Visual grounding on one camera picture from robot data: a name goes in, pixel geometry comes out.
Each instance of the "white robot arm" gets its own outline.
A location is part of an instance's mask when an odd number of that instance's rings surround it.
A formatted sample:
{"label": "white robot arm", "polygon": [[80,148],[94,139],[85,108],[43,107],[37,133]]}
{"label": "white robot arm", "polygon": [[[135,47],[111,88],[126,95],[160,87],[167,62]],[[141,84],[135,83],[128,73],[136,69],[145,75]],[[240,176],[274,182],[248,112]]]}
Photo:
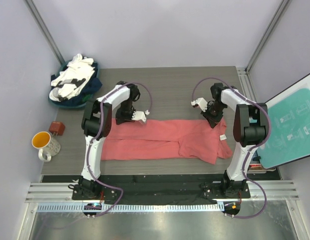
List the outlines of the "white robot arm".
{"label": "white robot arm", "polygon": [[[200,108],[201,114],[208,120],[210,126],[214,128],[223,117],[223,109],[230,107],[235,111],[233,135],[236,140],[236,148],[232,161],[224,173],[221,183],[207,184],[208,191],[218,192],[221,198],[249,198],[250,195],[244,189],[248,189],[244,174],[247,173],[250,160],[256,151],[253,146],[261,143],[267,136],[268,124],[266,116],[259,108],[247,103],[237,96],[231,89],[223,86],[222,83],[215,83],[211,87],[213,101],[207,102],[204,98],[198,98],[191,102],[194,108]],[[264,103],[258,103],[267,112]],[[208,199],[215,199],[217,194],[209,194]]]}
{"label": "white robot arm", "polygon": [[[102,154],[103,144],[111,129],[112,111],[120,105],[116,111],[116,124],[118,125],[125,122],[134,121],[141,121],[143,123],[146,122],[146,115],[149,114],[148,111],[136,111],[132,106],[132,103],[137,101],[140,97],[138,87],[134,84],[128,84],[122,87],[124,84],[126,83],[123,81],[117,83],[116,86],[109,92],[113,93],[109,97],[107,97],[109,94],[108,93],[97,99],[90,99],[87,101],[81,124],[86,139],[85,163],[79,178],[79,185],[77,185],[80,189],[74,189],[75,193],[80,192],[81,194],[73,195],[73,199],[80,200],[81,197],[83,197],[83,199],[87,196],[94,197],[100,193],[101,186],[94,181],[87,167],[87,152],[89,145],[91,145],[88,156],[89,165],[94,177],[98,179],[101,175],[100,157]],[[94,139],[100,128],[100,105],[102,101],[104,113],[102,131],[100,136]]]}

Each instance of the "red box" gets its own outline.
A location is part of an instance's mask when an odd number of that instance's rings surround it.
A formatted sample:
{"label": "red box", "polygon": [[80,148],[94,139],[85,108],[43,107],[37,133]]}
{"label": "red box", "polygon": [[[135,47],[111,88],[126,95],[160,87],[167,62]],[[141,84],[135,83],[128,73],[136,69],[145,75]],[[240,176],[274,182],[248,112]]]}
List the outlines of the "red box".
{"label": "red box", "polygon": [[61,121],[53,121],[50,125],[49,132],[62,136],[62,134],[64,134],[65,128],[65,125]]}

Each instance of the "metal pole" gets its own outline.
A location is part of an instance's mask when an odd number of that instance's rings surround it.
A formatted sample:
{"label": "metal pole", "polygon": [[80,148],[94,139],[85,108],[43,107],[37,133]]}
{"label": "metal pole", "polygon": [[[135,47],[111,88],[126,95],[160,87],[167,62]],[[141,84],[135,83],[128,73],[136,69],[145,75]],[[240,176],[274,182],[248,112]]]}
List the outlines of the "metal pole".
{"label": "metal pole", "polygon": [[271,36],[272,32],[274,31],[275,27],[279,23],[279,20],[283,16],[284,12],[287,10],[288,5],[290,4],[291,0],[282,0],[281,3],[279,4],[272,20],[270,21],[269,25],[267,26],[267,29],[259,41],[256,50],[254,51],[253,55],[251,56],[247,68],[246,68],[246,73],[249,74],[251,68],[254,66],[260,52],[264,48],[265,44],[267,43],[269,37]]}
{"label": "metal pole", "polygon": [[49,44],[51,50],[53,51],[54,55],[56,56],[59,63],[62,65],[65,60],[59,51],[53,37],[51,36],[44,20],[40,16],[38,9],[36,8],[36,5],[34,4],[33,0],[24,0],[25,4],[27,5],[29,11],[31,12],[32,16],[34,17],[38,27],[40,28],[41,32],[43,33],[45,39],[47,40],[47,43]]}

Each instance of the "white mug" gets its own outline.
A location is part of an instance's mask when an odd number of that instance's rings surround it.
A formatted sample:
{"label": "white mug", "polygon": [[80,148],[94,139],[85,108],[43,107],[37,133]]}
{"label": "white mug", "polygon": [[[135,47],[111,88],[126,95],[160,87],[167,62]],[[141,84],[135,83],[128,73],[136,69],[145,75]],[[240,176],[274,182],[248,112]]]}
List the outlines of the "white mug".
{"label": "white mug", "polygon": [[59,153],[61,148],[60,143],[47,131],[37,133],[32,139],[32,144],[39,150],[38,157],[44,162],[50,162],[51,157]]}

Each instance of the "red towel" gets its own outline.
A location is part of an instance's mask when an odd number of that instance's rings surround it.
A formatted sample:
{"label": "red towel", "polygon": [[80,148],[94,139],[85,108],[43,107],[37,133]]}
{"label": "red towel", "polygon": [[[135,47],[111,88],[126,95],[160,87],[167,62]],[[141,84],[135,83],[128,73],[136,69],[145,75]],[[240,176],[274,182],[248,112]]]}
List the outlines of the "red towel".
{"label": "red towel", "polygon": [[147,160],[199,158],[215,164],[217,157],[229,158],[232,151],[226,140],[224,119],[211,128],[206,120],[147,120],[127,122],[112,128],[103,146],[102,160]]}

